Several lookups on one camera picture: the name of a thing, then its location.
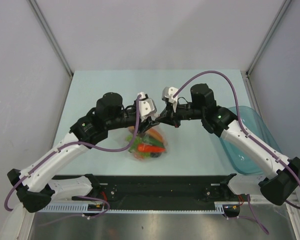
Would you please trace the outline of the green toy grapes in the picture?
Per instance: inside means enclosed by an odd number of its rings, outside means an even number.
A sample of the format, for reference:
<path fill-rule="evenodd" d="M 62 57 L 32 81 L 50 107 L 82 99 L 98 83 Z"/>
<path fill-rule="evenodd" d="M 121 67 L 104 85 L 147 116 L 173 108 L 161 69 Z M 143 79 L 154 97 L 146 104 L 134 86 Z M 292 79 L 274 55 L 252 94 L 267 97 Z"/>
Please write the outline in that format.
<path fill-rule="evenodd" d="M 134 152 L 133 156 L 139 161 L 143 161 L 143 160 L 152 158 L 151 154 L 149 152 Z"/>

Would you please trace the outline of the green toy chili pepper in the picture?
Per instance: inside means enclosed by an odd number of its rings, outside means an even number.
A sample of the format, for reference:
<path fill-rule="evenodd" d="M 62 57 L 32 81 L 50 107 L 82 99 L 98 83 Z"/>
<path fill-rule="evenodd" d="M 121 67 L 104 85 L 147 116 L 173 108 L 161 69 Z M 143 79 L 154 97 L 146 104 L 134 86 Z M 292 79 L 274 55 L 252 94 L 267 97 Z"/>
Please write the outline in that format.
<path fill-rule="evenodd" d="M 145 144 L 148 144 L 148 145 L 165 148 L 164 144 L 161 141 L 159 141 L 151 136 L 148 136 L 148 135 L 142 137 L 142 142 Z"/>

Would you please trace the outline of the red toy carrot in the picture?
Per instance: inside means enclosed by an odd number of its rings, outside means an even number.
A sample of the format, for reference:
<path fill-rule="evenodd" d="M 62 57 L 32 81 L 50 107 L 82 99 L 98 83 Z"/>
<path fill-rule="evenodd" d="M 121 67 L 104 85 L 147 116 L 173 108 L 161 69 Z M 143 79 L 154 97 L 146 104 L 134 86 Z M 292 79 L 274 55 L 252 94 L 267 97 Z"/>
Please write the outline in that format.
<path fill-rule="evenodd" d="M 129 152 L 140 152 L 140 153 L 164 153 L 166 151 L 166 148 L 158 147 L 155 145 L 150 145 L 147 143 L 144 143 L 142 141 L 142 137 L 137 136 L 132 143 L 131 147 L 129 148 Z"/>

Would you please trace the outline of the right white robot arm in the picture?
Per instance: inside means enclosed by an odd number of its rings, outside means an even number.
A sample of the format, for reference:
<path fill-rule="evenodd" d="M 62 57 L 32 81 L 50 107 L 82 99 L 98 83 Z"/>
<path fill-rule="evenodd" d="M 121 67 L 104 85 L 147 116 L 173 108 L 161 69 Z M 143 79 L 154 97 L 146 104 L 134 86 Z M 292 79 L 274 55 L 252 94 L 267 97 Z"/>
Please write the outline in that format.
<path fill-rule="evenodd" d="M 286 203 L 300 182 L 300 159 L 279 153 L 243 125 L 236 114 L 217 105 L 207 84 L 192 86 L 192 101 L 186 104 L 178 103 L 177 91 L 175 87 L 165 87 L 162 91 L 166 107 L 157 122 L 178 128 L 183 120 L 201 120 L 208 133 L 237 147 L 262 171 L 260 176 L 232 174 L 220 188 L 221 196 L 232 201 L 241 194 L 262 195 L 274 205 Z"/>

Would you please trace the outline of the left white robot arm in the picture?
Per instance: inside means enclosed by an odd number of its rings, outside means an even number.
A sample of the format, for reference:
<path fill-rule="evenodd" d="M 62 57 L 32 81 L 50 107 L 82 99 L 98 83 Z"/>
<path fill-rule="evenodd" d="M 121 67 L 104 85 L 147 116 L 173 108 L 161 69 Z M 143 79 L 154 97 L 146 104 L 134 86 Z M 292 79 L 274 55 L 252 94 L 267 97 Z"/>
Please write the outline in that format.
<path fill-rule="evenodd" d="M 4 208 L 11 212 L 9 200 L 13 193 L 29 213 L 45 208 L 51 201 L 79 198 L 95 200 L 101 188 L 92 174 L 56 183 L 53 177 L 71 161 L 96 149 L 108 153 L 120 153 L 131 148 L 137 135 L 156 126 L 153 117 L 157 113 L 154 101 L 144 92 L 137 94 L 133 105 L 123 106 L 123 98 L 115 92 L 105 93 L 96 106 L 70 127 L 64 138 L 35 163 L 22 169 L 12 169 L 7 177 L 12 184 L 4 200 Z M 121 148 L 98 146 L 108 138 L 109 131 L 134 127 L 130 142 Z"/>

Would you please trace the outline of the dark purple toy fruit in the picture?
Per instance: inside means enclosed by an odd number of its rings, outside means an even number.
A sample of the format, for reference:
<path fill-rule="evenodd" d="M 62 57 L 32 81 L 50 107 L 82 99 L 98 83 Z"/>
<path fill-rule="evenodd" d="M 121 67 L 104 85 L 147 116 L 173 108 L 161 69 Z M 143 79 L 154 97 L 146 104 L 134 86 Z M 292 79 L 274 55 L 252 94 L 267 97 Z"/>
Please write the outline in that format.
<path fill-rule="evenodd" d="M 155 158 L 159 158 L 162 155 L 161 152 L 151 152 L 150 153 L 150 157 L 155 159 Z"/>

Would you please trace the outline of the clear zip top bag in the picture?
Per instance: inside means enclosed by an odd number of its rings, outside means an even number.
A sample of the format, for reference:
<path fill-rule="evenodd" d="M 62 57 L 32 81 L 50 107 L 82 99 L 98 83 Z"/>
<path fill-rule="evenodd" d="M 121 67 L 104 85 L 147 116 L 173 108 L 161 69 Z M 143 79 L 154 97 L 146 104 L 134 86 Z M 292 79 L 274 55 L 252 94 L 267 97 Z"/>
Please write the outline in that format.
<path fill-rule="evenodd" d="M 134 126 L 119 130 L 115 140 L 120 147 L 128 145 L 135 131 Z M 168 140 L 157 125 L 144 133 L 138 133 L 132 145 L 124 151 L 124 156 L 130 160 L 149 162 L 163 157 L 168 152 Z"/>

